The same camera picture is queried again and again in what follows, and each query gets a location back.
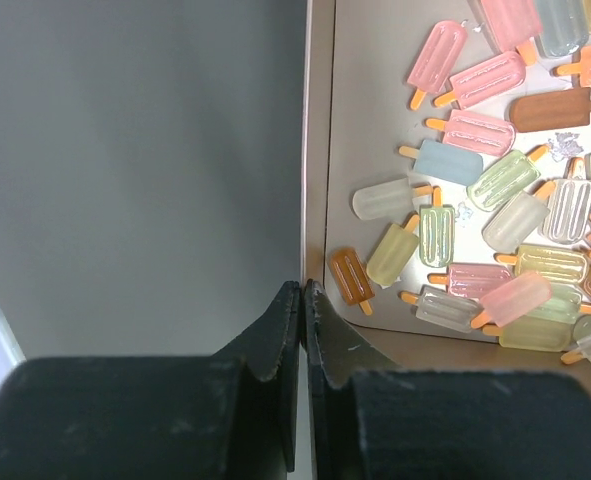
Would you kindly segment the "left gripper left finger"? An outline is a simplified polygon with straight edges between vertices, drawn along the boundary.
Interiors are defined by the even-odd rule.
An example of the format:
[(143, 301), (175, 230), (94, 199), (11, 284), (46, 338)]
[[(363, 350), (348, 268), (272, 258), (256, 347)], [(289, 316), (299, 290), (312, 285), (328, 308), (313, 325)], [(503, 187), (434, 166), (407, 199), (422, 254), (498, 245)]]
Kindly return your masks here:
[(209, 356), (51, 357), (0, 388), (0, 479), (283, 479), (300, 286)]

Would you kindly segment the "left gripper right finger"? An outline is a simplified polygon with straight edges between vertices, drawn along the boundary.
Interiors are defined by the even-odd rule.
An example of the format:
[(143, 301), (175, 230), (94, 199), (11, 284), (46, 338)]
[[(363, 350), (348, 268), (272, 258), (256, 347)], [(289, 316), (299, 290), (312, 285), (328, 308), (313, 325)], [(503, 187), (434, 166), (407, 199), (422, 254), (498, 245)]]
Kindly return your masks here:
[(546, 371), (408, 370), (316, 281), (302, 300), (317, 479), (591, 479), (591, 395)]

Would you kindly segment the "gold tin pastel gummies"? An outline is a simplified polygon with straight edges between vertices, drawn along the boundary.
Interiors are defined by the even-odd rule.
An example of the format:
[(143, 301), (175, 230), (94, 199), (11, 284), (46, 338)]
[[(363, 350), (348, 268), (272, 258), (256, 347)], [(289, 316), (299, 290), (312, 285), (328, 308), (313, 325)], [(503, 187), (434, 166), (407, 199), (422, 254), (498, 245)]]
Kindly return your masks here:
[(565, 1), (313, 1), (303, 264), (334, 361), (591, 384), (591, 38)]

